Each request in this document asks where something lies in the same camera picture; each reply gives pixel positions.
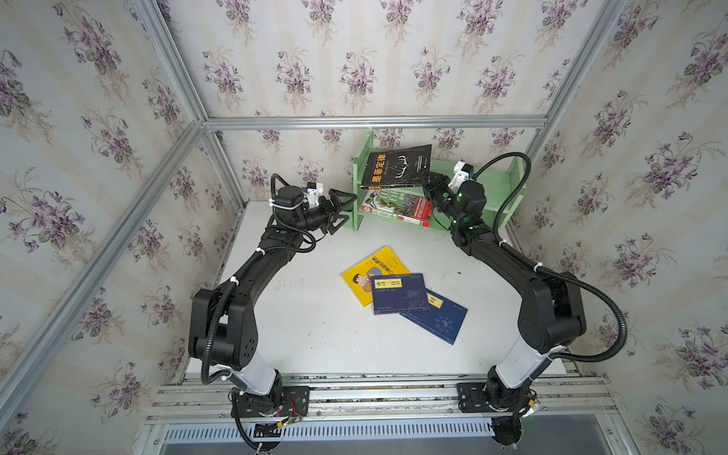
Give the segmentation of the green red plant book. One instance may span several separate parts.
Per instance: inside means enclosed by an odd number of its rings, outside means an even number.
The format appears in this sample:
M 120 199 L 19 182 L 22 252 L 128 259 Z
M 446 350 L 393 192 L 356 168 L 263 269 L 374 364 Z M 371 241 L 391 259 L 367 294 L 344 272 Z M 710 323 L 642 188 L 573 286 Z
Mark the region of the green red plant book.
M 368 191 L 359 209 L 378 217 L 428 228 L 432 204 L 424 196 L 397 189 L 378 189 Z

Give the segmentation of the black book gold title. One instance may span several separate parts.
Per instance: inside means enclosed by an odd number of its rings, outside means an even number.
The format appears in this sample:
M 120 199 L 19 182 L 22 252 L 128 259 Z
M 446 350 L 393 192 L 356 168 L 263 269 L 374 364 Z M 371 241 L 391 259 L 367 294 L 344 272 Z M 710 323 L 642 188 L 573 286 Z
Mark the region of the black book gold title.
M 418 187 L 422 171 L 430 170 L 431 153 L 431 144 L 371 152 L 359 187 L 364 190 Z

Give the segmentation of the yellow cartoon book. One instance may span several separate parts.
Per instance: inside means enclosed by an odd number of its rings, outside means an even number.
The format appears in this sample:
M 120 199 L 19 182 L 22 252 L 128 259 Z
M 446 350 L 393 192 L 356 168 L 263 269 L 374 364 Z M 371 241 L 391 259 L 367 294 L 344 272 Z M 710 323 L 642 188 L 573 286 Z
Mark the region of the yellow cartoon book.
M 341 278 L 362 307 L 373 303 L 373 279 L 380 276 L 409 274 L 409 269 L 385 246 L 341 273 Z

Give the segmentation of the dark blue hardcover book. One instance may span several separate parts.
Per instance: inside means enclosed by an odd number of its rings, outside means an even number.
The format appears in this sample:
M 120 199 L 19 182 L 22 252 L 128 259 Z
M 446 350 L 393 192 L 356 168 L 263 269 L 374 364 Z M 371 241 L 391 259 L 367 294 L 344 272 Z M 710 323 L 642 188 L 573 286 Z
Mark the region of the dark blue hardcover book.
M 377 316 L 430 310 L 421 273 L 373 278 L 373 313 Z

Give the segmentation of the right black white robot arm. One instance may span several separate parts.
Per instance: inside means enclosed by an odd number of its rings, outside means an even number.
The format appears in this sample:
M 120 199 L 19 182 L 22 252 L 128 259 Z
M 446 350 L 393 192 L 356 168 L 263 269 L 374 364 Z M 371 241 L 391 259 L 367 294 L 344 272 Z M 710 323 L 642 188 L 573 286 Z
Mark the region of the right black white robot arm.
M 518 399 L 527 398 L 533 381 L 554 360 L 604 362 L 626 347 L 629 335 L 625 313 L 605 292 L 572 273 L 559 273 L 528 258 L 502 238 L 502 216 L 525 187 L 532 170 L 532 161 L 524 153 L 510 152 L 508 157 L 522 161 L 523 173 L 492 224 L 483 220 L 487 201 L 485 188 L 479 182 L 483 169 L 474 170 L 461 162 L 451 177 L 425 170 L 418 174 L 426 199 L 449 218 L 455 246 L 497 272 L 521 296 L 517 341 L 491 368 L 483 387 L 485 402 L 496 411 L 514 409 Z M 605 303 L 617 326 L 612 343 L 598 354 L 575 355 L 566 349 L 587 330 L 583 293 Z

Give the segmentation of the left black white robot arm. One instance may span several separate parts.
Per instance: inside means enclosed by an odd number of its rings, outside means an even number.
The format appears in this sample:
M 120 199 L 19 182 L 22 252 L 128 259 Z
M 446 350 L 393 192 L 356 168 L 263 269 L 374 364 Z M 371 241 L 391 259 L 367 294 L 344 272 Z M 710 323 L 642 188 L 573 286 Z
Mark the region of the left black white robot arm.
M 201 361 L 204 385 L 229 381 L 243 394 L 276 401 L 280 374 L 257 353 L 255 306 L 274 276 L 298 254 L 312 252 L 322 235 L 333 235 L 349 220 L 354 193 L 322 184 L 288 184 L 278 174 L 270 180 L 271 214 L 256 250 L 212 289 L 199 289 L 191 300 L 188 354 Z

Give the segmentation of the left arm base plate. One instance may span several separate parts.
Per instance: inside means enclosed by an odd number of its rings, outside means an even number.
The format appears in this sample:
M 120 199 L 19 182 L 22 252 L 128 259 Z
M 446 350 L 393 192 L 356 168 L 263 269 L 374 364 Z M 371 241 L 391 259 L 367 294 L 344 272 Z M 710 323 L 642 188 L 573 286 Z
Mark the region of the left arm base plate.
M 305 417 L 310 404 L 310 388 L 283 386 L 269 395 L 255 395 L 233 389 L 229 393 L 231 415 L 240 418 Z

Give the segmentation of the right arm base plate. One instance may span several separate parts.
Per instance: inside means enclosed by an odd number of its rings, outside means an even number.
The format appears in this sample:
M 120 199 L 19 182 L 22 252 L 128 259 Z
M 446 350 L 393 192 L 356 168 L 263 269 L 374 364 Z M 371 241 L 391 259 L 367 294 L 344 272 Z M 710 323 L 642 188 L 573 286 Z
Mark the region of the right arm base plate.
M 461 382 L 456 385 L 458 409 L 462 413 L 489 413 L 498 411 L 493 394 L 494 384 L 485 382 Z

